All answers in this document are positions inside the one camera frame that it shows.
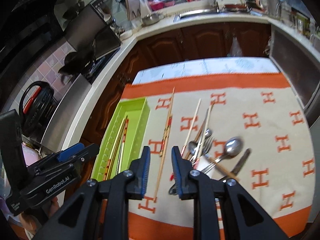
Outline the person left hand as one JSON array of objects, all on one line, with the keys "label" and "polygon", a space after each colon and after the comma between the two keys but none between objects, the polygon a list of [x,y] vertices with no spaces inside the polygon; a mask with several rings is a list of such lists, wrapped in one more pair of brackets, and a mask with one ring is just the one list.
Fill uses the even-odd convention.
[{"label": "person left hand", "polygon": [[[53,199],[51,199],[50,204],[45,205],[45,210],[47,211],[48,218],[52,217],[59,208],[60,206],[58,198],[54,197]],[[22,212],[18,215],[18,218],[24,228],[25,234],[28,239],[32,239],[42,226],[39,220],[33,215],[25,214],[24,212]]]}]

